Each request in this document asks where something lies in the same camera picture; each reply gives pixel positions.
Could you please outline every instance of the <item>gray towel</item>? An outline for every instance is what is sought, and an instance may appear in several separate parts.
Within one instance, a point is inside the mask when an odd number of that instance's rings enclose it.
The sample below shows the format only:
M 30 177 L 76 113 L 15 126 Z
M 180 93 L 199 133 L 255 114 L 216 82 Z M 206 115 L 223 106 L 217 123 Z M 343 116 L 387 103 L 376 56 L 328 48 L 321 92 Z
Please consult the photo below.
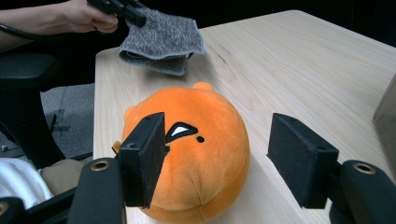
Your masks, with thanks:
M 119 56 L 125 62 L 181 76 L 185 73 L 187 56 L 205 54 L 204 40 L 195 20 L 146 7 L 137 10 L 147 20 L 142 28 L 127 21 L 130 31 L 119 49 Z

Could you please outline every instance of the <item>wooden table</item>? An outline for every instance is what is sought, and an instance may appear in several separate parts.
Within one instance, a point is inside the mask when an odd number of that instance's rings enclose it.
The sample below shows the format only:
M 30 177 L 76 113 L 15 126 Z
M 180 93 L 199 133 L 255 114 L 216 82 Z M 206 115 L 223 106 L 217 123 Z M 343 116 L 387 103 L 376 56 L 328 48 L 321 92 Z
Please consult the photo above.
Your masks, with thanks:
M 396 48 L 307 15 L 285 11 L 201 30 L 205 55 L 169 76 L 97 55 L 94 157 L 114 157 L 123 113 L 155 91 L 210 83 L 242 115 L 249 134 L 247 184 L 210 223 L 329 223 L 329 208 L 302 209 L 266 157 L 274 112 L 299 119 L 340 150 L 339 162 L 367 161 L 391 175 L 373 114 L 396 72 Z M 128 208 L 129 223 L 156 223 Z

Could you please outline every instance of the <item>orange plush toy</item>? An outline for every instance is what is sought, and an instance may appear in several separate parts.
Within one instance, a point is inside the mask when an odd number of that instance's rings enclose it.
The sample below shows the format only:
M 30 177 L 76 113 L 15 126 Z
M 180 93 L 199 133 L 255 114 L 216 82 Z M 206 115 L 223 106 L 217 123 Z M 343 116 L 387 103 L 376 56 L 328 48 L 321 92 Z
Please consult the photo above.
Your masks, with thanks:
M 125 113 L 122 141 L 145 116 L 164 112 L 168 155 L 150 209 L 167 223 L 203 223 L 219 216 L 245 186 L 248 133 L 233 105 L 204 82 L 155 92 Z

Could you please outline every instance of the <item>human hand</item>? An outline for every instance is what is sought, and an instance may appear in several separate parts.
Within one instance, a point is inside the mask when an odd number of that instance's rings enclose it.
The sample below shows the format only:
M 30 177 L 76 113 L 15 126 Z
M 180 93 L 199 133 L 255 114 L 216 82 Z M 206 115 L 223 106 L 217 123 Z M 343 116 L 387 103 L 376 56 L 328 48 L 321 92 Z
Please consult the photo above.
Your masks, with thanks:
M 117 30 L 117 17 L 92 7 L 87 0 L 70 0 L 61 5 L 71 32 L 87 33 L 97 30 L 109 34 Z

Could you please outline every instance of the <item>gray floor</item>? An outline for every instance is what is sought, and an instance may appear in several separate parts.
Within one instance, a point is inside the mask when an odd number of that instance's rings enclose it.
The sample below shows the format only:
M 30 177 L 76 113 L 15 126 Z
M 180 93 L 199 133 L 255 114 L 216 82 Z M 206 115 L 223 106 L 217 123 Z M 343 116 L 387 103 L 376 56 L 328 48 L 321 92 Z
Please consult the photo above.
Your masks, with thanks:
M 52 135 L 66 158 L 92 152 L 94 84 L 41 93 L 46 116 L 57 115 Z

